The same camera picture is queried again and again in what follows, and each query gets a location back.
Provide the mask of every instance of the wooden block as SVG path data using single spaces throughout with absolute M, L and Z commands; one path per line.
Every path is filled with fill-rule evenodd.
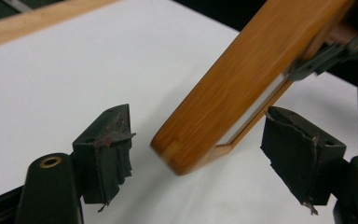
M 269 0 L 154 136 L 151 147 L 178 174 L 228 154 L 290 87 L 284 79 L 226 145 L 216 146 L 266 87 L 308 59 L 352 0 Z
M 0 45 L 117 0 L 68 0 L 0 20 Z

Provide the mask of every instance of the brass insert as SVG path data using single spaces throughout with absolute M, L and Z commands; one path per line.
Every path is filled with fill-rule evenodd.
M 39 166 L 41 168 L 50 168 L 58 165 L 60 162 L 61 162 L 61 157 L 57 157 L 57 156 L 47 157 L 40 162 Z

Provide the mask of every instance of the wooden edge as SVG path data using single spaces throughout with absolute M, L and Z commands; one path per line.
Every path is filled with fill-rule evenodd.
M 279 1 L 273 2 L 273 4 L 280 4 Z M 278 66 L 281 66 L 283 64 L 289 65 L 289 61 L 292 63 L 296 61 L 296 55 L 302 55 L 303 59 L 310 58 L 322 45 L 324 42 L 324 39 L 328 36 L 329 31 L 334 28 L 335 24 L 340 21 L 339 16 L 343 16 L 346 14 L 347 9 L 350 8 L 352 4 L 352 0 L 348 1 L 341 1 L 340 3 L 338 1 L 336 2 L 330 2 L 332 4 L 331 6 L 335 5 L 335 12 L 333 15 L 328 15 L 328 13 L 324 13 L 323 18 L 321 20 L 325 20 L 323 24 L 318 25 L 318 29 L 309 31 L 310 34 L 308 37 L 310 38 L 307 41 L 304 41 L 307 37 L 304 36 L 304 39 L 296 40 L 297 43 L 301 43 L 300 41 L 304 41 L 301 43 L 303 46 L 302 48 L 295 49 L 297 46 L 297 43 L 295 45 L 290 46 L 291 49 L 294 49 L 295 51 L 288 51 L 288 55 L 281 56 L 282 54 L 278 52 L 274 52 L 273 54 L 277 57 L 283 57 L 280 59 L 279 62 L 273 63 L 273 70 L 278 68 Z M 262 30 L 263 32 L 266 32 L 266 30 L 263 28 L 258 28 L 258 30 L 255 30 L 256 33 L 260 34 L 262 32 L 259 32 L 259 30 Z M 249 30 L 242 36 L 248 36 L 248 38 L 251 39 L 251 43 L 255 42 L 257 43 L 257 37 L 251 37 L 249 36 Z M 303 32 L 300 34 L 305 34 L 306 30 L 300 30 L 299 32 Z M 244 125 L 243 129 L 240 131 L 239 135 L 237 135 L 235 138 L 233 138 L 231 144 L 228 145 L 222 145 L 222 146 L 209 146 L 212 141 L 217 142 L 219 137 L 223 131 L 228 130 L 227 125 L 231 125 L 235 121 L 233 121 L 234 117 L 238 117 L 239 114 L 235 114 L 235 116 L 231 116 L 228 114 L 225 114 L 226 112 L 223 111 L 222 105 L 214 104 L 212 107 L 212 110 L 206 111 L 206 108 L 203 107 L 204 105 L 210 104 L 211 102 L 208 101 L 208 99 L 213 99 L 214 102 L 223 102 L 224 106 L 228 106 L 227 99 L 230 100 L 230 103 L 234 102 L 244 102 L 244 100 L 238 100 L 239 98 L 234 97 L 234 95 L 238 94 L 238 90 L 243 89 L 243 85 L 238 88 L 237 84 L 234 84 L 233 81 L 229 81 L 229 84 L 225 84 L 224 76 L 220 74 L 220 72 L 228 73 L 228 71 L 235 71 L 237 73 L 230 73 L 230 75 L 238 80 L 238 72 L 243 69 L 244 67 L 248 68 L 247 66 L 239 66 L 235 67 L 238 64 L 238 60 L 231 59 L 231 61 L 228 61 L 227 59 L 230 57 L 231 54 L 235 54 L 234 52 L 237 52 L 238 48 L 240 50 L 244 49 L 244 46 L 250 47 L 249 43 L 244 44 L 241 42 L 241 38 L 236 38 L 234 42 L 228 47 L 228 49 L 225 51 L 225 53 L 219 58 L 218 61 L 213 65 L 211 70 L 208 71 L 207 75 L 208 77 L 204 76 L 204 78 L 198 83 L 198 85 L 193 89 L 193 91 L 185 98 L 185 100 L 176 108 L 176 110 L 172 113 L 170 118 L 164 123 L 164 125 L 160 128 L 158 133 L 154 136 L 151 147 L 156 150 L 156 152 L 161 156 L 163 160 L 166 161 L 166 163 L 172 168 L 174 172 L 176 172 L 178 175 L 186 175 L 189 174 L 197 169 L 199 169 L 201 166 L 205 165 L 206 163 L 209 163 L 210 161 L 214 161 L 218 157 L 222 155 L 226 155 L 229 153 L 229 151 L 234 148 L 240 140 L 249 132 L 249 130 L 263 117 L 263 110 L 267 108 L 269 105 L 273 105 L 280 97 L 281 95 L 290 87 L 292 84 L 291 81 L 285 80 L 281 83 L 280 87 L 277 88 L 272 95 L 265 101 L 264 105 L 261 105 L 258 107 L 258 110 L 256 110 L 253 114 L 253 117 L 250 118 L 248 121 L 246 121 L 246 125 Z M 267 38 L 270 45 L 273 45 L 273 40 L 271 42 L 270 38 Z M 274 72 L 274 74 L 278 74 L 284 69 L 284 67 L 280 69 L 276 69 L 277 71 Z M 262 77 L 254 77 L 257 79 L 256 83 L 261 83 L 260 80 L 263 80 Z M 220 90 L 220 91 L 207 91 L 206 86 L 209 84 L 214 85 L 214 88 Z M 231 85 L 235 85 L 235 89 L 233 93 L 224 92 L 224 94 L 221 93 L 221 90 L 225 87 L 229 87 Z M 203 96 L 204 93 L 202 91 L 206 91 L 208 94 L 207 96 Z M 248 107 L 249 104 L 252 104 L 249 100 L 245 102 L 246 107 Z M 183 122 L 186 122 L 186 126 L 181 127 L 180 131 L 177 131 L 180 125 L 184 125 Z M 216 127 L 224 127 L 221 130 L 216 130 Z
M 333 16 L 333 18 L 324 26 L 321 32 L 312 39 L 309 46 L 305 49 L 304 53 L 299 57 L 300 62 L 307 61 L 316 54 L 316 52 L 322 46 L 330 33 L 343 20 L 346 13 L 351 8 L 352 4 L 353 1 L 347 2 L 347 4 L 342 7 L 342 10 L 337 12 L 337 14 Z M 231 148 L 231 150 L 234 149 L 234 147 L 240 142 L 240 140 L 257 124 L 257 122 L 261 118 L 263 118 L 264 111 L 267 111 L 269 106 L 274 105 L 278 101 L 278 99 L 286 92 L 286 90 L 289 89 L 292 83 L 293 82 L 288 80 L 287 78 L 284 79 L 266 98 L 266 100 L 264 100 L 264 102 L 255 110 L 255 112 L 250 116 L 250 118 L 248 118 L 243 123 L 239 131 L 235 133 L 233 137 L 231 137 L 231 139 L 229 140 L 229 144 L 221 145 L 220 147 Z
M 0 20 L 0 45 L 117 0 L 68 0 Z

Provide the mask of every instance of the orange wooden piece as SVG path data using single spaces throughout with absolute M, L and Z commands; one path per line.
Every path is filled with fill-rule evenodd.
M 216 146 L 219 140 L 283 70 L 316 52 L 351 2 L 267 1 L 162 125 L 152 148 L 178 175 L 227 154 L 291 82 L 281 83 L 231 143 Z

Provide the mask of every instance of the white table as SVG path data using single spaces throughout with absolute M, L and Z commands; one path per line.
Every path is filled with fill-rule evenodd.
M 132 177 L 85 223 L 334 223 L 301 206 L 259 148 L 264 119 L 233 152 L 175 176 L 149 143 L 237 32 L 167 0 L 126 0 L 0 46 L 0 194 L 28 165 L 72 142 L 105 109 L 130 104 Z M 329 74 L 295 83 L 276 104 L 358 155 L 357 89 Z

